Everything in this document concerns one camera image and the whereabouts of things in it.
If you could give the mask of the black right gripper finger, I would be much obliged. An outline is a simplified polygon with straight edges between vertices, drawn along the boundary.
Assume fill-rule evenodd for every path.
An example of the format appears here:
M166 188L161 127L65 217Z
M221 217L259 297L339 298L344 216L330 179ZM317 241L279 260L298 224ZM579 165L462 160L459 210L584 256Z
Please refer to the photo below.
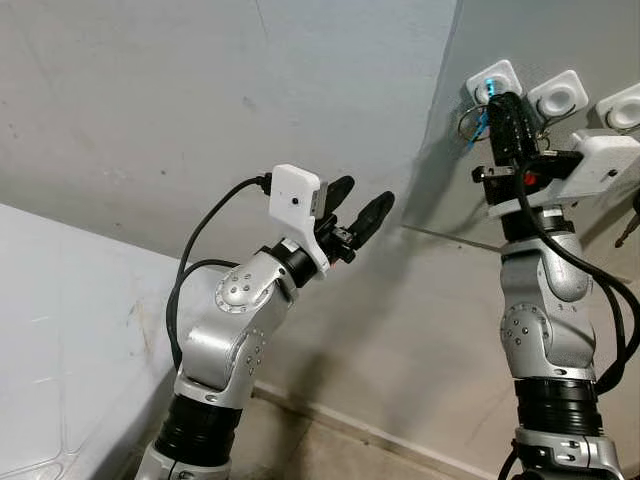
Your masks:
M495 165L511 165L515 143L515 93L497 93L486 104L488 142Z
M538 131L529 115L526 102L516 93L509 96L509 127L511 127L511 156L513 161L529 161L540 154Z

